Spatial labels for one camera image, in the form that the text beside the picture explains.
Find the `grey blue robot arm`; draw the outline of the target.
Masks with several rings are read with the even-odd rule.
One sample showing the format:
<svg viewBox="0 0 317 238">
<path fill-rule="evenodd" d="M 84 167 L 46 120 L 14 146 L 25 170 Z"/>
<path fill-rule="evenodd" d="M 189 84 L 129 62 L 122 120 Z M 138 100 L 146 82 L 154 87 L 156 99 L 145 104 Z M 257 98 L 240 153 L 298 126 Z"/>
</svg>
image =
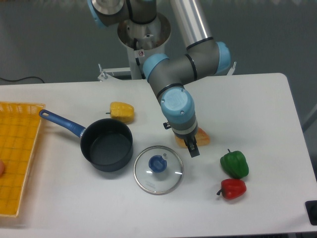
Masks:
<svg viewBox="0 0 317 238">
<path fill-rule="evenodd" d="M 170 4 L 186 47 L 186 54 L 175 60 L 164 52 L 171 26 L 157 11 L 156 1 L 88 1 L 98 26 L 117 25 L 132 78 L 147 80 L 166 117 L 165 128 L 171 128 L 185 142 L 190 155 L 196 157 L 198 122 L 193 98 L 184 87 L 226 70 L 231 56 L 225 43 L 214 40 L 198 0 L 173 0 Z"/>
</svg>

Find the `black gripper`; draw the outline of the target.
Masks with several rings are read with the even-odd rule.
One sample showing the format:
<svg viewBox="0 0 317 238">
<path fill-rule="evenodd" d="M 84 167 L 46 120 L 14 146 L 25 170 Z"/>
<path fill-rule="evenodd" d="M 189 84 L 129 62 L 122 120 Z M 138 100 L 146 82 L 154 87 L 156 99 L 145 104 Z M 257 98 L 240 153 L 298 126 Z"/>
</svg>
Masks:
<svg viewBox="0 0 317 238">
<path fill-rule="evenodd" d="M 176 144 L 178 146 L 187 146 L 190 156 L 192 158 L 200 155 L 200 152 L 197 146 L 197 140 L 195 138 L 198 132 L 197 128 L 195 128 L 190 133 L 186 133 L 186 134 L 183 133 L 184 131 L 181 131 L 180 133 L 179 130 L 174 130 L 174 129 L 173 129 L 173 132 L 175 135 Z"/>
</svg>

